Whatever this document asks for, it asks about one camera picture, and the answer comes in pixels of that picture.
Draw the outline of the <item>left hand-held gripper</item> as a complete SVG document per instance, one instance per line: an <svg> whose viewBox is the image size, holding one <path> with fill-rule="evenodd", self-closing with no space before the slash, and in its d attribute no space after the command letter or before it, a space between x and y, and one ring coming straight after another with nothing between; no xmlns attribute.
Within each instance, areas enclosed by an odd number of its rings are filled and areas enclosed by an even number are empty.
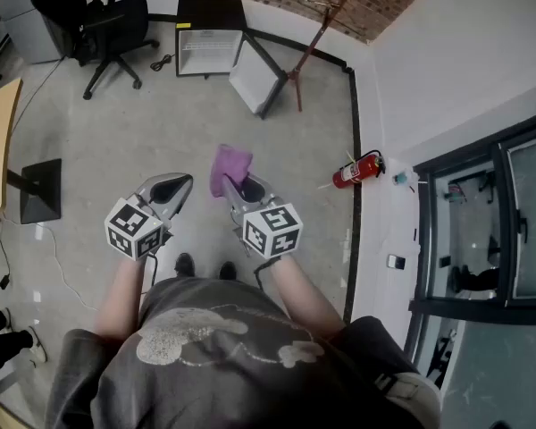
<svg viewBox="0 0 536 429"><path fill-rule="evenodd" d="M193 177L172 172L150 177L105 218L108 244L133 261L155 252L168 239L172 218L193 188Z"/></svg>

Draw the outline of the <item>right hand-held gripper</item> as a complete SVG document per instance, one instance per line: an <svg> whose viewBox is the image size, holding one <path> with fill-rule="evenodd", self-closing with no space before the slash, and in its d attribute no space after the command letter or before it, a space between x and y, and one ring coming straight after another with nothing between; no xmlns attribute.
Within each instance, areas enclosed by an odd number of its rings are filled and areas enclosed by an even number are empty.
<svg viewBox="0 0 536 429"><path fill-rule="evenodd" d="M222 194L248 255L256 252L262 258L276 258L297 249L303 223L295 207L285 203L268 181L249 174L237 183L223 175Z"/></svg>

